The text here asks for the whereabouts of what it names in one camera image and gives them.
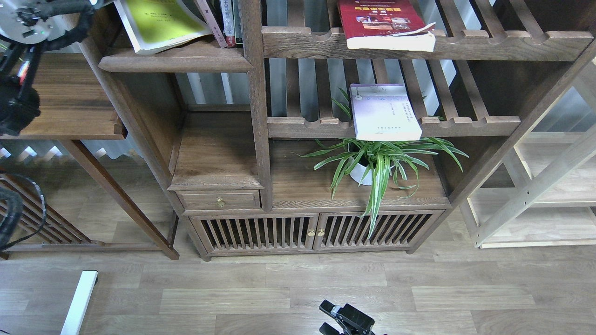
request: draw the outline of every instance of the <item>cabinet door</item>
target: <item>cabinet door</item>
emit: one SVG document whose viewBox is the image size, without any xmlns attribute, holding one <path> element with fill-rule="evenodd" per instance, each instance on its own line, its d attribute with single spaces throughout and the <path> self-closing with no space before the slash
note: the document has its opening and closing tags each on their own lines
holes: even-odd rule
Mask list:
<svg viewBox="0 0 596 335">
<path fill-rule="evenodd" d="M 312 250 L 318 214 L 191 217 L 210 256 Z"/>
<path fill-rule="evenodd" d="M 379 212 L 375 230 L 368 238 L 370 216 L 359 213 L 322 213 L 316 228 L 314 250 L 406 250 L 423 227 L 443 210 Z"/>
</svg>

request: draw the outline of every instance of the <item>bookshelf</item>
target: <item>bookshelf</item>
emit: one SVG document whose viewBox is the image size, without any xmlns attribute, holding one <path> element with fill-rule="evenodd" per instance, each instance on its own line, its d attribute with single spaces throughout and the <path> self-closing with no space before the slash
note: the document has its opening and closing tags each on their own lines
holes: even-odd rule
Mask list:
<svg viewBox="0 0 596 335">
<path fill-rule="evenodd" d="M 304 1 L 288 1 L 287 26 L 268 26 L 265 4 L 241 1 L 243 50 L 221 50 L 206 39 L 138 56 L 122 42 L 120 23 L 109 7 L 98 13 L 101 24 L 94 26 L 94 38 L 82 43 L 97 78 L 204 260 L 230 254 L 379 248 L 415 252 L 596 56 L 590 26 L 596 3 L 591 1 L 497 0 L 491 6 L 488 0 L 470 0 L 481 27 L 476 30 L 466 27 L 454 1 L 429 2 L 445 27 L 435 31 L 433 53 L 346 49 L 335 0 L 320 8 L 327 11 L 327 32 L 306 27 Z M 283 116 L 271 113 L 273 58 L 285 60 Z M 316 107 L 301 104 L 300 58 L 314 59 L 316 76 L 309 83 L 317 87 Z M 411 198 L 390 190 L 378 219 L 383 230 L 374 241 L 359 241 L 357 233 L 347 230 L 366 226 L 356 218 L 368 192 L 344 181 L 331 199 L 326 190 L 330 172 L 312 171 L 310 160 L 292 153 L 310 150 L 314 138 L 353 134 L 352 125 L 333 112 L 328 58 L 342 62 L 347 85 L 360 81 L 356 60 L 370 62 L 377 83 L 386 83 L 393 74 L 385 60 L 399 60 L 423 135 L 447 137 L 470 155 L 463 173 L 448 157 L 439 156 Z M 418 60 L 426 65 L 437 92 L 436 115 L 445 120 L 428 115 L 435 111 L 426 109 L 414 69 Z M 450 83 L 441 60 L 452 61 L 456 69 Z M 173 80 L 176 72 L 247 73 L 249 110 L 230 111 L 230 106 L 221 105 L 190 111 L 181 103 Z"/>
</svg>

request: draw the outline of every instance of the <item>black cable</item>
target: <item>black cable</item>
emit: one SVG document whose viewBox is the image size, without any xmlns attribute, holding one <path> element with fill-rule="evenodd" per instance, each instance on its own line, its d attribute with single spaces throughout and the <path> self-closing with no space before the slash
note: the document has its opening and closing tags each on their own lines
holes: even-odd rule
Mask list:
<svg viewBox="0 0 596 335">
<path fill-rule="evenodd" d="M 8 248 L 10 248 L 12 246 L 14 246 L 17 243 L 21 243 L 22 241 L 27 240 L 30 237 L 33 237 L 34 235 L 38 234 L 44 228 L 45 222 L 46 222 L 46 220 L 45 220 L 45 218 L 46 218 L 46 206 L 45 206 L 44 193 L 41 191 L 41 187 L 39 187 L 39 185 L 34 180 L 32 180 L 31 178 L 29 178 L 27 176 L 18 174 L 18 173 L 11 173 L 11 172 L 6 172 L 6 171 L 0 171 L 0 173 L 6 174 L 6 175 L 11 175 L 11 176 L 16 176 L 16 177 L 19 177 L 19 178 L 23 178 L 26 181 L 30 182 L 35 187 L 35 190 L 38 193 L 39 199 L 41 200 L 41 210 L 42 210 L 41 224 L 39 225 L 39 228 L 36 231 L 32 232 L 31 234 L 29 234 L 29 235 L 27 235 L 25 237 L 19 238 L 16 241 L 13 241 L 13 242 L 4 244 L 3 246 L 0 246 L 0 252 L 1 252 L 1 251 L 4 251 L 4 250 L 6 250 L 6 249 L 8 249 Z"/>
</svg>

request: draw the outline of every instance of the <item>book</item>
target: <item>book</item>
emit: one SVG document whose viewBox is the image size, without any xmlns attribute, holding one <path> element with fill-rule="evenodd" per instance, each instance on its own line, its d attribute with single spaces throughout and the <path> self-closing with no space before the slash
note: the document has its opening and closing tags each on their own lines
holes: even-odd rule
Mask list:
<svg viewBox="0 0 596 335">
<path fill-rule="evenodd" d="M 225 40 L 224 34 L 222 33 L 222 29 L 219 26 L 218 19 L 215 16 L 218 15 L 217 11 L 215 10 L 215 5 L 212 2 L 208 2 L 207 0 L 194 0 L 194 2 L 195 4 L 197 4 L 198 9 L 201 11 L 203 20 L 205 20 L 209 28 L 211 28 L 213 37 L 215 37 L 215 40 L 218 42 L 219 47 L 227 47 L 228 43 Z"/>
<path fill-rule="evenodd" d="M 234 9 L 232 0 L 220 0 L 223 18 L 223 35 L 230 48 L 236 46 L 236 36 L 234 35 Z"/>
<path fill-rule="evenodd" d="M 114 0 L 137 54 L 150 55 L 211 35 L 181 0 Z"/>
<path fill-rule="evenodd" d="M 339 0 L 348 49 L 434 50 L 434 23 L 425 24 L 409 0 Z"/>
<path fill-rule="evenodd" d="M 240 8 L 239 8 L 240 0 L 232 0 L 232 8 L 234 12 L 234 33 L 236 35 L 236 47 L 242 48 L 242 24 L 241 24 L 241 16 L 240 16 Z"/>
<path fill-rule="evenodd" d="M 422 136 L 405 86 L 351 84 L 350 95 L 356 139 L 415 141 Z"/>
</svg>

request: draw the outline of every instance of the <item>spider plant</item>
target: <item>spider plant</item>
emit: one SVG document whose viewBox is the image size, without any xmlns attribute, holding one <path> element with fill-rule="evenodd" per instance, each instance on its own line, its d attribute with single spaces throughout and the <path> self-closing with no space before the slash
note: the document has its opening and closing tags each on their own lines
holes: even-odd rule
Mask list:
<svg viewBox="0 0 596 335">
<path fill-rule="evenodd" d="M 347 93 L 342 90 L 342 94 L 349 101 Z M 352 117 L 349 106 L 345 103 L 333 100 L 350 118 Z M 337 162 L 337 167 L 331 181 L 330 191 L 331 198 L 335 196 L 339 183 L 342 178 L 349 175 L 359 162 L 366 166 L 364 176 L 359 181 L 359 186 L 364 180 L 368 172 L 372 175 L 372 185 L 370 196 L 368 198 L 367 207 L 364 213 L 360 216 L 365 215 L 371 216 L 370 228 L 368 231 L 368 238 L 373 234 L 378 210 L 381 206 L 381 201 L 387 190 L 389 179 L 393 173 L 393 182 L 395 185 L 402 190 L 414 189 L 414 191 L 408 195 L 408 198 L 413 196 L 418 190 L 420 183 L 418 169 L 420 167 L 430 169 L 427 163 L 417 158 L 415 155 L 429 154 L 437 155 L 438 151 L 444 151 L 450 155 L 453 160 L 462 169 L 461 163 L 458 160 L 458 155 L 468 157 L 464 152 L 454 147 L 453 143 L 442 138 L 435 137 L 422 137 L 416 141 L 363 141 L 355 138 L 339 138 L 340 142 L 327 147 L 321 143 L 318 139 L 316 142 L 323 148 L 322 150 L 315 151 L 313 153 L 301 155 L 302 157 L 315 157 L 326 155 L 331 152 L 339 152 L 335 156 L 331 156 L 321 160 L 314 166 L 317 170 L 328 163 Z M 406 174 L 406 167 L 410 167 L 414 172 L 416 183 L 414 185 L 402 187 L 398 185 L 398 179 L 401 178 L 404 181 L 408 180 Z"/>
</svg>

